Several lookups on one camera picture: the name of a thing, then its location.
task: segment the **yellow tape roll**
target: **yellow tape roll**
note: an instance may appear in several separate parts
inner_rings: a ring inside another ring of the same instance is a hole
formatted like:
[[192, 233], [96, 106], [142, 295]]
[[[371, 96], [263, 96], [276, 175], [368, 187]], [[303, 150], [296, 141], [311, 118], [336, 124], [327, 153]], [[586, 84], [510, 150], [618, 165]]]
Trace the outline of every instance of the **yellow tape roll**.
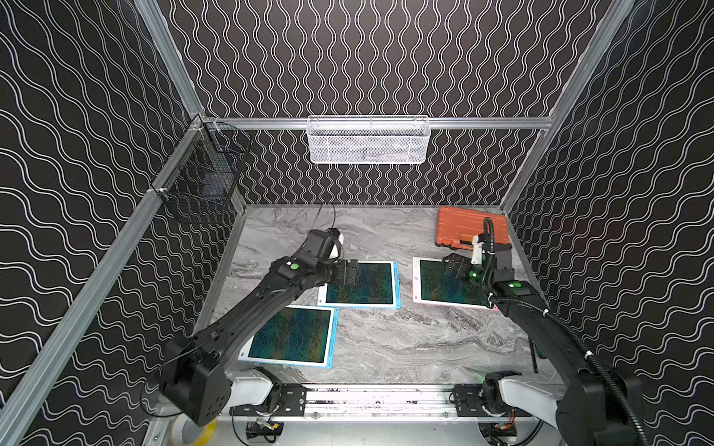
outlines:
[[201, 434], [193, 442], [187, 443], [183, 438], [183, 428], [187, 422], [192, 421], [184, 414], [179, 415], [174, 424], [171, 426], [171, 444], [174, 446], [206, 446], [213, 433], [216, 431], [216, 421], [213, 420], [209, 424], [203, 426]]

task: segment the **black wire basket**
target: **black wire basket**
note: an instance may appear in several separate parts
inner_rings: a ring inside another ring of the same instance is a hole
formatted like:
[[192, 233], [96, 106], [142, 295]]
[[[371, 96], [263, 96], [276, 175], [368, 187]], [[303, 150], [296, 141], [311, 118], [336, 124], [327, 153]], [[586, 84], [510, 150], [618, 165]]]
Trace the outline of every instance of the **black wire basket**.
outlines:
[[239, 131], [230, 148], [218, 147], [211, 131], [204, 129], [193, 140], [176, 169], [171, 187], [159, 191], [169, 213], [185, 224], [229, 224], [236, 209], [231, 203], [238, 182], [243, 154], [250, 150], [252, 137]]

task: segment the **black mounting plate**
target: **black mounting plate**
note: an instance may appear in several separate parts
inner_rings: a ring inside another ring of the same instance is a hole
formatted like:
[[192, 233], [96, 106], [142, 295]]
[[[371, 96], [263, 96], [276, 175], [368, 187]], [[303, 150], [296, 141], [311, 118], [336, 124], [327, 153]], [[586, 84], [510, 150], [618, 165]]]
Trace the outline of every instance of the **black mounting plate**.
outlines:
[[[305, 395], [307, 389], [299, 384], [283, 384], [280, 391], [280, 408], [274, 417], [302, 417], [305, 415]], [[231, 415], [236, 417], [258, 417], [258, 412], [265, 412], [263, 406], [242, 405], [231, 408]]]
[[[483, 409], [483, 395], [480, 384], [457, 384], [453, 386], [453, 394], [449, 400], [456, 406], [456, 414], [459, 417], [490, 417], [492, 416]], [[514, 407], [516, 417], [530, 417], [531, 414], [525, 410]]]

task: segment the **white mesh basket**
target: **white mesh basket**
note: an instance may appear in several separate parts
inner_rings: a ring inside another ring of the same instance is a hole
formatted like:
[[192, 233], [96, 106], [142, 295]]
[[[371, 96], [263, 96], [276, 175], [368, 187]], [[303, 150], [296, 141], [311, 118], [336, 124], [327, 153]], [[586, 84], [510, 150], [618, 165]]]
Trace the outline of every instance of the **white mesh basket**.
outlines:
[[421, 164], [431, 136], [426, 116], [310, 116], [313, 163]]

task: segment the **wall-mounted basket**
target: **wall-mounted basket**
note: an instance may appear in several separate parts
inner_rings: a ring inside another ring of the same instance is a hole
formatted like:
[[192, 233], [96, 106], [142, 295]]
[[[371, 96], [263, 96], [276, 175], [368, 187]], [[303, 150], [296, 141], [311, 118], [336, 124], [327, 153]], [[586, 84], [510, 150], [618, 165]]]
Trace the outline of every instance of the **wall-mounted basket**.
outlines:
[[421, 164], [431, 137], [426, 116], [310, 116], [313, 163]]
[[174, 173], [172, 186], [160, 191], [169, 213], [181, 223], [230, 223], [237, 170], [252, 137], [239, 131], [230, 149], [218, 148], [210, 131], [201, 132]]

